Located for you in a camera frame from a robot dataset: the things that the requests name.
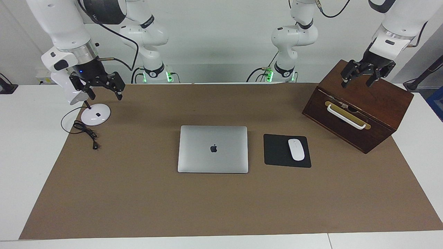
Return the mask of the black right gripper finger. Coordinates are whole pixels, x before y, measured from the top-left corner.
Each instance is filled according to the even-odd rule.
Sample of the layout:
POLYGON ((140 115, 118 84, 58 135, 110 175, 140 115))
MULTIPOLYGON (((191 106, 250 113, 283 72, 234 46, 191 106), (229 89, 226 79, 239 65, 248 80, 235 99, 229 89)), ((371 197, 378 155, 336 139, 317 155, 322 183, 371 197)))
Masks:
POLYGON ((88 99, 95 100, 95 93, 87 84, 76 74, 70 74, 69 79, 76 92, 76 96, 72 101, 87 101, 88 99))
POLYGON ((105 88, 114 92, 119 101, 123 98, 122 93, 125 86, 126 85, 118 72, 107 74, 105 88))

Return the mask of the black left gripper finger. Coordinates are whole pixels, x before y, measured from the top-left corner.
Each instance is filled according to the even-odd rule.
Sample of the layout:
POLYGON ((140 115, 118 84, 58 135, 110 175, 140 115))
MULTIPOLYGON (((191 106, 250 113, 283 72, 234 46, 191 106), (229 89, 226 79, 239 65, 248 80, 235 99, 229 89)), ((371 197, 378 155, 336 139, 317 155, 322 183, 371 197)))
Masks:
POLYGON ((364 63, 350 60, 346 66, 341 71, 342 77, 342 88, 348 87, 349 83, 360 76, 362 76, 364 72, 364 63))
POLYGON ((371 87, 379 79, 387 77, 395 65, 395 62, 389 62, 386 66, 383 66, 381 68, 370 66, 367 70, 367 75, 370 75, 370 77, 366 81, 367 87, 371 87))

